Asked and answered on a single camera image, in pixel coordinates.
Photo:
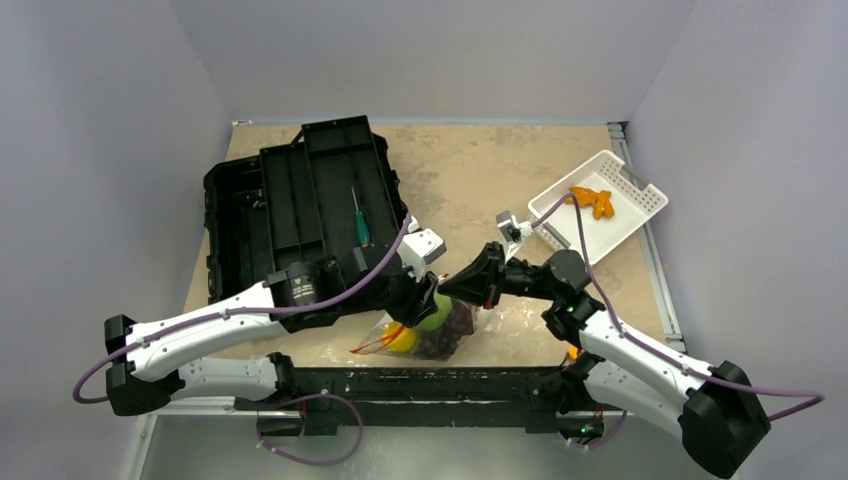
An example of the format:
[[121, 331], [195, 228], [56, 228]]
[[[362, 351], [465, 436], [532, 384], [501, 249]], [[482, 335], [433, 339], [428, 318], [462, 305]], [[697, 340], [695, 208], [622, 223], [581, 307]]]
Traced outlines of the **green cabbage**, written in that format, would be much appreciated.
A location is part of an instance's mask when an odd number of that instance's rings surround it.
[[416, 329], [422, 332], [432, 332], [439, 329], [448, 319], [452, 311], [452, 299], [446, 295], [435, 293], [433, 296], [437, 310], [421, 320]]

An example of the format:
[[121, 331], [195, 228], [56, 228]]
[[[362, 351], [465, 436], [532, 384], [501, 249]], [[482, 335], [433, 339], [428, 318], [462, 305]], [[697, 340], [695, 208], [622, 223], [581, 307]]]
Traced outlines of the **yellow orange fruit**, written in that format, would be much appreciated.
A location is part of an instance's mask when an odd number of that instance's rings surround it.
[[415, 329], [408, 328], [399, 322], [389, 322], [383, 331], [381, 343], [384, 348], [395, 354], [408, 354], [415, 350], [419, 342], [419, 334]]

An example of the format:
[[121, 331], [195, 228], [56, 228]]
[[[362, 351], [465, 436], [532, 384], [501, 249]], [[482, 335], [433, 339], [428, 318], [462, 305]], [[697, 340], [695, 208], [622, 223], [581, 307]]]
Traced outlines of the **clear zip bag orange zipper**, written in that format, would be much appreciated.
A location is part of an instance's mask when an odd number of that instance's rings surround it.
[[406, 327], [384, 314], [351, 353], [434, 361], [449, 359], [478, 330], [479, 308], [440, 293], [434, 294], [434, 301], [437, 311], [414, 327]]

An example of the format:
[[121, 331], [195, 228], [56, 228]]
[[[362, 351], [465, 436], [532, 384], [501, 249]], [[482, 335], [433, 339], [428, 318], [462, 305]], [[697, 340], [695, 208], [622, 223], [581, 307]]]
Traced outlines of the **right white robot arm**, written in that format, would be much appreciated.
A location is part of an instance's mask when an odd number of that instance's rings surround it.
[[507, 258], [501, 244], [490, 242], [438, 290], [485, 309], [503, 295], [550, 301], [542, 318], [552, 335], [598, 359], [562, 379], [569, 404], [595, 400], [634, 414], [680, 440], [709, 474], [733, 477], [771, 429], [746, 372], [730, 361], [692, 358], [641, 333], [587, 293], [591, 280], [575, 251], [560, 250], [532, 265]]

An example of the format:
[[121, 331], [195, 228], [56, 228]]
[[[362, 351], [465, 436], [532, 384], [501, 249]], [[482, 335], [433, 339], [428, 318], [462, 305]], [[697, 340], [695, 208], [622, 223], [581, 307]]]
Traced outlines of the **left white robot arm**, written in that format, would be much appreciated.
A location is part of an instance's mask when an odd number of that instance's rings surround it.
[[233, 396], [284, 409], [297, 399], [291, 360], [272, 353], [227, 360], [218, 352], [253, 340], [333, 325], [343, 316], [384, 311], [405, 327], [437, 311], [428, 266], [445, 249], [356, 247], [342, 259], [294, 262], [229, 298], [158, 322], [124, 315], [105, 321], [106, 398], [114, 414], [136, 416], [173, 400]]

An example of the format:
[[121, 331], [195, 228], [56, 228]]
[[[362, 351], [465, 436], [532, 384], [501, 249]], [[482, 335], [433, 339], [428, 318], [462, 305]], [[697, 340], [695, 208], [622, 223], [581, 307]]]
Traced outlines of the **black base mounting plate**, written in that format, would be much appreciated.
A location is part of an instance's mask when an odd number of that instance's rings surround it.
[[517, 428], [592, 441], [613, 426], [614, 407], [590, 399], [588, 370], [559, 367], [296, 368], [267, 400], [238, 398], [264, 417], [269, 436], [333, 435], [367, 426]]

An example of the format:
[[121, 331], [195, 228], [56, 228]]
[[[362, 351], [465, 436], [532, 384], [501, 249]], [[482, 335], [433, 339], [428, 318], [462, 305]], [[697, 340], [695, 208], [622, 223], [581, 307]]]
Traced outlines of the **black plastic toolbox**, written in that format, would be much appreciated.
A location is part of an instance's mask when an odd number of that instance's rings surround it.
[[[215, 165], [203, 184], [205, 227], [210, 240], [206, 260], [208, 300], [216, 303], [278, 271], [270, 248], [260, 153]], [[398, 248], [407, 217], [408, 212], [391, 244], [372, 241], [369, 246]]]

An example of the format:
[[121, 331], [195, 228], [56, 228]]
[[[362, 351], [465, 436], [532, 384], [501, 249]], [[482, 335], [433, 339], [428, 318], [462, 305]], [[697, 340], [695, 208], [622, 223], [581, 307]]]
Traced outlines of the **orange carrot pieces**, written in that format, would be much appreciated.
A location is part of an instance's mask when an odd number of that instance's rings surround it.
[[589, 188], [575, 186], [570, 189], [570, 193], [576, 197], [576, 200], [567, 199], [566, 202], [569, 204], [576, 202], [581, 208], [591, 208], [595, 220], [610, 219], [615, 216], [615, 209], [611, 201], [611, 191], [595, 191]]

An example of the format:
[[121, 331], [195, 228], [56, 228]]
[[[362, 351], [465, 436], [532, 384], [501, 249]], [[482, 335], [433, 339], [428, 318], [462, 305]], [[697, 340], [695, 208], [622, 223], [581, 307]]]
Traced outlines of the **black toolbox tray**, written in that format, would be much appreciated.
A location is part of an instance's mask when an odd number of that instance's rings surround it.
[[357, 210], [383, 245], [407, 215], [387, 140], [365, 115], [304, 124], [293, 141], [261, 149], [260, 164], [277, 271], [358, 247]]

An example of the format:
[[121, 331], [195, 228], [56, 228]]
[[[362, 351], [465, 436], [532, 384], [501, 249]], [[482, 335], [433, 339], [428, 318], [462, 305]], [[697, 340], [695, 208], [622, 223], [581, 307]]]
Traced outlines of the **white plastic basket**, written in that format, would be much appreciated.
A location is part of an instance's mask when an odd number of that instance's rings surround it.
[[589, 208], [581, 214], [584, 237], [578, 233], [575, 209], [561, 206], [535, 233], [553, 250], [582, 251], [587, 242], [589, 262], [594, 265], [643, 227], [669, 203], [668, 197], [649, 183], [640, 188], [631, 180], [635, 173], [609, 150], [602, 150], [538, 193], [528, 203], [529, 219], [537, 220], [573, 187], [585, 187], [596, 192], [609, 191], [615, 215], [595, 219]]

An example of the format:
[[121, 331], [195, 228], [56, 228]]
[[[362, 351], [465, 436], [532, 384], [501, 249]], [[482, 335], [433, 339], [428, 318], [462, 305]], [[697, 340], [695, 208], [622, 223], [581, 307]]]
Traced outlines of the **aluminium frame rail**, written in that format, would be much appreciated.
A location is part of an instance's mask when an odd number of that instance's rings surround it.
[[510, 427], [556, 429], [561, 418], [598, 409], [572, 367], [302, 367], [292, 406], [284, 399], [237, 397], [177, 400], [161, 415], [254, 415], [303, 418], [311, 430], [353, 426]]

